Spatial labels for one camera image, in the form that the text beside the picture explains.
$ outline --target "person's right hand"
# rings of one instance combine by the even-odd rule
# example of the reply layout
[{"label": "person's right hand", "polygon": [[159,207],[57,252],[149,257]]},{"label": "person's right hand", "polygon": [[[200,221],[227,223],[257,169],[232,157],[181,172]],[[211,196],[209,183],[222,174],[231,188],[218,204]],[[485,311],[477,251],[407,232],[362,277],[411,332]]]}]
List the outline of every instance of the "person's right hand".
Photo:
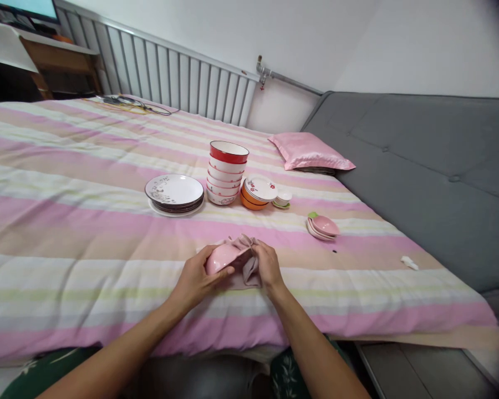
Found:
[{"label": "person's right hand", "polygon": [[279,269],[276,250],[261,240],[257,240],[257,242],[258,245],[252,245],[251,248],[259,258],[259,275],[267,294],[269,294],[271,290],[284,286],[283,277]]}]

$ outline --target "stack of bowls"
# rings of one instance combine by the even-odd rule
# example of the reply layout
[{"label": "stack of bowls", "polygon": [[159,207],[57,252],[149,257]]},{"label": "stack of bowls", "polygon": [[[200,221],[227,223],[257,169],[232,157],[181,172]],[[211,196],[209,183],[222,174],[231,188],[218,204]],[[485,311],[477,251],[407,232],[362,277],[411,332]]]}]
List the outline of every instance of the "stack of bowls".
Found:
[{"label": "stack of bowls", "polygon": [[150,199],[150,207],[169,217],[197,212],[205,196],[201,183],[185,175],[157,176],[146,184],[144,191]]},{"label": "stack of bowls", "polygon": [[217,205],[229,205],[238,195],[250,152],[227,141],[211,141],[207,168],[207,196]]},{"label": "stack of bowls", "polygon": [[331,219],[320,215],[307,218],[307,230],[314,238],[322,241],[334,241],[340,234],[338,226]]},{"label": "stack of bowls", "polygon": [[263,210],[277,197],[276,184],[269,178],[251,175],[244,180],[240,190],[242,205],[252,211]]}]

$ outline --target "orange bowl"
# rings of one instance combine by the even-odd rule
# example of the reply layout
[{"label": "orange bowl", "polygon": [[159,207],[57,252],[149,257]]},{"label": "orange bowl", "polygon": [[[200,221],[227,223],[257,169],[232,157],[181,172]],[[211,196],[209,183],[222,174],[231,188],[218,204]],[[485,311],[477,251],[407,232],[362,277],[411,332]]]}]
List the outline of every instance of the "orange bowl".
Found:
[{"label": "orange bowl", "polygon": [[268,205],[267,203],[265,203],[264,205],[255,205],[254,203],[248,201],[244,195],[240,196],[240,202],[242,202],[242,205],[244,205],[248,209],[251,209],[252,211],[261,211],[266,208],[266,205]]},{"label": "orange bowl", "polygon": [[247,201],[251,202],[254,205],[266,205],[269,202],[269,201],[261,201],[260,199],[253,197],[246,190],[246,185],[244,184],[244,182],[242,182],[242,189],[240,190],[240,192],[246,198]]}]

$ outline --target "bed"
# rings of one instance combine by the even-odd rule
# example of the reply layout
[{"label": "bed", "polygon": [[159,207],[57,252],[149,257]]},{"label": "bed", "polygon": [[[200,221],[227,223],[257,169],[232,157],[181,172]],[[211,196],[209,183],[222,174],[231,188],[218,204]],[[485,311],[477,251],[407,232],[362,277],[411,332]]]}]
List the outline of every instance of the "bed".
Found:
[{"label": "bed", "polygon": [[[96,100],[1,103],[0,360],[107,344],[167,298],[196,248],[240,233],[276,248],[286,284],[324,333],[425,342],[447,331],[496,330],[479,293],[335,177],[285,171],[267,138],[183,111],[137,116]],[[151,211],[145,183],[165,173],[203,183],[211,140],[247,147],[247,173],[290,190],[291,208],[252,212],[238,199],[207,202],[182,219]],[[338,224],[335,243],[308,234],[312,211]],[[404,255],[420,270],[407,268]],[[154,355],[286,344],[264,293],[248,289],[205,300]]]}]

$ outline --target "pillowcase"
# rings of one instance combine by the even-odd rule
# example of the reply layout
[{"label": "pillowcase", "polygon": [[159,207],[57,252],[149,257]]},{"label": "pillowcase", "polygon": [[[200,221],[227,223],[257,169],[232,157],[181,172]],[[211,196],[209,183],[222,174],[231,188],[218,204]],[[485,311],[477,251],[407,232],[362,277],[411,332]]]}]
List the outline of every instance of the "pillowcase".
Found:
[{"label": "pillowcase", "polygon": [[283,156],[285,170],[299,167],[329,167],[350,170],[355,165],[308,132],[279,133],[268,138]]}]

